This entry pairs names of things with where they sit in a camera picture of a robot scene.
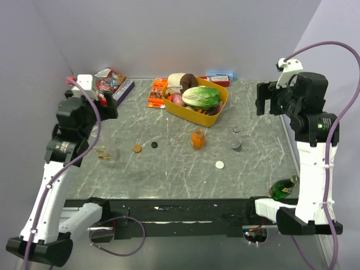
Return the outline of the large clear plastic bottle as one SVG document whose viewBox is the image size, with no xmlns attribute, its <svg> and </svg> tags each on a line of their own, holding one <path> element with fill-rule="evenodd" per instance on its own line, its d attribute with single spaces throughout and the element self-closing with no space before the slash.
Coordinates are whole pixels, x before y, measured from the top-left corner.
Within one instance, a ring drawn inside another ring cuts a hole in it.
<svg viewBox="0 0 360 270">
<path fill-rule="evenodd" d="M 105 123 L 101 124 L 100 135 L 92 151 L 104 166 L 111 169 L 118 169 L 120 166 L 120 150 Z"/>
</svg>

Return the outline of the brown bottle cap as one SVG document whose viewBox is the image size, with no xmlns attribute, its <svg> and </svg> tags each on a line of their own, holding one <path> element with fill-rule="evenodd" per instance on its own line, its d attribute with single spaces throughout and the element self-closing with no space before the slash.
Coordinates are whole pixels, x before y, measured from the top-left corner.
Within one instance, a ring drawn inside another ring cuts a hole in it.
<svg viewBox="0 0 360 270">
<path fill-rule="evenodd" d="M 135 153 L 139 153 L 139 152 L 142 151 L 142 147 L 141 147 L 140 145 L 134 145 L 133 151 L 134 151 Z"/>
</svg>

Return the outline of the small orange juice bottle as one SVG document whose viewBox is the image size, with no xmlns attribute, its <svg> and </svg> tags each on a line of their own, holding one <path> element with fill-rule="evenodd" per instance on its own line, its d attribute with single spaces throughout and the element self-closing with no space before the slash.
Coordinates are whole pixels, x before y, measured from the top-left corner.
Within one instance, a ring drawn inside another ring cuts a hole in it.
<svg viewBox="0 0 360 270">
<path fill-rule="evenodd" d="M 201 129 L 197 129 L 191 136 L 191 145 L 195 150 L 200 150 L 205 145 L 205 134 Z"/>
</svg>

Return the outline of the white bottle cap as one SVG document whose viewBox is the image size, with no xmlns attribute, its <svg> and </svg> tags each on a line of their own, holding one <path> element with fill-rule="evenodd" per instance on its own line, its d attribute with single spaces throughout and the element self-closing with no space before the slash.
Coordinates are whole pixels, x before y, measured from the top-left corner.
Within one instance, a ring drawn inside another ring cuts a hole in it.
<svg viewBox="0 0 360 270">
<path fill-rule="evenodd" d="M 216 166 L 217 169 L 223 169 L 224 168 L 224 163 L 219 160 L 219 161 L 217 161 L 215 163 L 215 166 Z"/>
</svg>

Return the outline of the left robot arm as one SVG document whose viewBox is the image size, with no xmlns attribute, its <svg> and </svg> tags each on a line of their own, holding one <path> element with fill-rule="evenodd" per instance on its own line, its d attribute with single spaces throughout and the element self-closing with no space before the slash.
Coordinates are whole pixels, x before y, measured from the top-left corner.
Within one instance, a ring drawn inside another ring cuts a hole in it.
<svg viewBox="0 0 360 270">
<path fill-rule="evenodd" d="M 77 175 L 97 118 L 85 97 L 67 95 L 59 103 L 58 123 L 47 144 L 43 179 L 33 210 L 19 236 L 6 250 L 25 261 L 62 267 L 75 240 L 91 225 L 107 225 L 110 202 L 91 197 L 66 222 L 60 221 L 68 189 Z"/>
</svg>

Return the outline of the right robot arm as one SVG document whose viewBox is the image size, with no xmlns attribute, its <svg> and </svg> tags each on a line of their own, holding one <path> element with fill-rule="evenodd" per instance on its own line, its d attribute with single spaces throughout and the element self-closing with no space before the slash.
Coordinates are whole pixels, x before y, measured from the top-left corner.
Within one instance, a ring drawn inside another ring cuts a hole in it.
<svg viewBox="0 0 360 270">
<path fill-rule="evenodd" d="M 332 168 L 339 143 L 337 116 L 324 112 L 328 80 L 322 74 L 301 72 L 284 86 L 276 82 L 258 83 L 256 113 L 286 115 L 295 133 L 300 160 L 299 197 L 296 205 L 266 197 L 254 197 L 246 217 L 252 224 L 264 218 L 277 224 L 284 235 L 342 234 L 332 200 Z"/>
</svg>

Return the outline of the green glass bottle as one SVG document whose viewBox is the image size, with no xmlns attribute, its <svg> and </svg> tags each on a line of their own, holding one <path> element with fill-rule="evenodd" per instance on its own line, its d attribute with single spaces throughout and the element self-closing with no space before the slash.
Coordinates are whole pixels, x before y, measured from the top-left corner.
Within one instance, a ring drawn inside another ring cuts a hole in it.
<svg viewBox="0 0 360 270">
<path fill-rule="evenodd" d="M 293 175 L 288 179 L 275 182 L 269 189 L 269 194 L 274 200 L 281 200 L 289 196 L 295 185 L 299 182 L 299 177 Z"/>
</svg>

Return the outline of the purple silver box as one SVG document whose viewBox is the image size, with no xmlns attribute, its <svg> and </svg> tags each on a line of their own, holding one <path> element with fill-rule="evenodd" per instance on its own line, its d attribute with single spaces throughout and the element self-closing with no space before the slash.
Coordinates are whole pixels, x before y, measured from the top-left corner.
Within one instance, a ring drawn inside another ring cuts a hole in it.
<svg viewBox="0 0 360 270">
<path fill-rule="evenodd" d="M 127 79 L 118 87 L 118 89 L 112 95 L 113 99 L 116 101 L 117 106 L 119 106 L 124 101 L 134 86 L 134 80 Z"/>
</svg>

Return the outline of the red snack bag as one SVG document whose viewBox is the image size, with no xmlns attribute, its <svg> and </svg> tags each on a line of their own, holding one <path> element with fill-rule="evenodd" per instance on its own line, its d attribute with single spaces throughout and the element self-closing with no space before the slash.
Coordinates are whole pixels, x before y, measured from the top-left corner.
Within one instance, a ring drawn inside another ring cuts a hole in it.
<svg viewBox="0 0 360 270">
<path fill-rule="evenodd" d="M 94 76 L 98 79 L 96 83 L 97 91 L 110 92 L 113 99 L 116 101 L 117 106 L 119 106 L 123 100 L 122 95 L 124 93 L 122 84 L 128 77 L 109 68 L 99 71 Z"/>
</svg>

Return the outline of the blue red box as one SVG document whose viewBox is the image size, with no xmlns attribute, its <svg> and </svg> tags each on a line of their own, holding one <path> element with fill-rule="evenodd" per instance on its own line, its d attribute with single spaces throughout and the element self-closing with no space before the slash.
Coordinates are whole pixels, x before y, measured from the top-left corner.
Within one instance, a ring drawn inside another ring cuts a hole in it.
<svg viewBox="0 0 360 270">
<path fill-rule="evenodd" d="M 227 72 L 207 72 L 206 76 L 201 76 L 200 78 L 222 87 L 229 87 L 230 82 L 233 82 L 236 79 L 236 76 L 234 73 Z"/>
</svg>

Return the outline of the orange packet box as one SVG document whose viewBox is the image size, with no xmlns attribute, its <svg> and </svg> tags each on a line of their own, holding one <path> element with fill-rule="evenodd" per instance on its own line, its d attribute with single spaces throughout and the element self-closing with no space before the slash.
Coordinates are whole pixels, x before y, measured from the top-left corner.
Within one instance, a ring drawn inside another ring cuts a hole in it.
<svg viewBox="0 0 360 270">
<path fill-rule="evenodd" d="M 147 107 L 156 109 L 165 109 L 163 100 L 163 89 L 167 84 L 167 78 L 155 78 L 148 96 Z"/>
</svg>

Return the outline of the green toy lettuce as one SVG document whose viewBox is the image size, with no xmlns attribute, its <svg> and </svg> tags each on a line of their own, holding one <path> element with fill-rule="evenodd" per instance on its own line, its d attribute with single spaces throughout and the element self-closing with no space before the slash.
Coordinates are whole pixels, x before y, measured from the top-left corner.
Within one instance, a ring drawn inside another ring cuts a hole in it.
<svg viewBox="0 0 360 270">
<path fill-rule="evenodd" d="M 219 105 L 219 91 L 213 87 L 192 87 L 182 94 L 183 102 L 197 109 L 208 110 Z"/>
</svg>

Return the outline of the yellow plastic basket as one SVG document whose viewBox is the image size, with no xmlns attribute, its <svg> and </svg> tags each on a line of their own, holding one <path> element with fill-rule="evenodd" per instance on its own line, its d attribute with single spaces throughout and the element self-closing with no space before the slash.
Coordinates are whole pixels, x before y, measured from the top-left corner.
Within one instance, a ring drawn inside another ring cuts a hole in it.
<svg viewBox="0 0 360 270">
<path fill-rule="evenodd" d="M 226 88 L 222 87 L 221 85 L 215 84 L 213 82 L 209 82 L 200 77 L 197 77 L 196 79 L 200 86 L 213 87 L 219 91 L 220 100 L 223 102 L 223 106 L 220 109 L 219 113 L 217 113 L 216 115 L 213 115 L 213 116 L 209 116 L 209 115 L 201 114 L 199 112 L 176 105 L 175 103 L 167 100 L 165 97 L 166 91 L 168 90 L 167 84 L 164 86 L 163 91 L 162 91 L 163 100 L 165 103 L 165 109 L 169 113 L 176 115 L 182 119 L 188 120 L 189 122 L 193 122 L 193 123 L 201 125 L 203 127 L 211 127 L 215 124 L 217 117 L 220 116 L 221 111 L 225 107 L 225 104 L 228 100 L 228 91 Z"/>
</svg>

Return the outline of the purple toy onion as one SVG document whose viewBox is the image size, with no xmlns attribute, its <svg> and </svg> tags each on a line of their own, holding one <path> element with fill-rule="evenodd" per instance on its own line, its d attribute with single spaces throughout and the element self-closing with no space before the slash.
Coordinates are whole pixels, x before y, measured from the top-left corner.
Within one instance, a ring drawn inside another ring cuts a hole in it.
<svg viewBox="0 0 360 270">
<path fill-rule="evenodd" d="M 184 107 L 185 103 L 182 100 L 182 96 L 180 94 L 174 94 L 172 96 L 172 103 Z"/>
</svg>

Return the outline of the brown plush toy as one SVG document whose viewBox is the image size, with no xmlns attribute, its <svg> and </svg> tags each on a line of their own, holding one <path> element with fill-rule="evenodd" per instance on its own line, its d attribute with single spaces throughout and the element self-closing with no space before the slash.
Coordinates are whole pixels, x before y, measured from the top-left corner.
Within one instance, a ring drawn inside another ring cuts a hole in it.
<svg viewBox="0 0 360 270">
<path fill-rule="evenodd" d="M 167 90 L 171 95 L 182 95 L 186 90 L 197 87 L 198 82 L 193 74 L 189 73 L 173 73 L 168 76 Z"/>
</svg>

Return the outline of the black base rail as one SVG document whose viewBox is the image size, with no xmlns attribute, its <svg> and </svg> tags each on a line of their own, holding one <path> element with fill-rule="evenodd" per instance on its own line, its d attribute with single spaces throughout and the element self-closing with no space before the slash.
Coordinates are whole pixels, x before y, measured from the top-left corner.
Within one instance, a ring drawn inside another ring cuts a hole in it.
<svg viewBox="0 0 360 270">
<path fill-rule="evenodd" d="M 242 237 L 245 227 L 271 226 L 256 215 L 252 199 L 111 199 L 111 216 L 134 221 L 108 222 L 116 240 L 134 237 L 216 236 Z"/>
</svg>

